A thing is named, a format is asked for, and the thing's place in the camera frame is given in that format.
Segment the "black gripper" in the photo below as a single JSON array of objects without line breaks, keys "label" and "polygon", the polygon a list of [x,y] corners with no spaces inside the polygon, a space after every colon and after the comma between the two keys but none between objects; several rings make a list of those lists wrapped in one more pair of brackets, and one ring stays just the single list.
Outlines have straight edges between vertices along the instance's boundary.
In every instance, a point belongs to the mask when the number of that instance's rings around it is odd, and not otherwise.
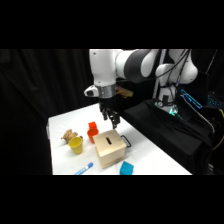
[{"label": "black gripper", "polygon": [[[118,113],[116,97],[100,98],[99,99],[99,107],[100,107],[100,112],[103,114],[104,120],[107,120],[108,117],[113,116]],[[113,129],[116,129],[117,125],[119,123],[120,123],[119,115],[113,116],[113,119],[112,119]]]}]

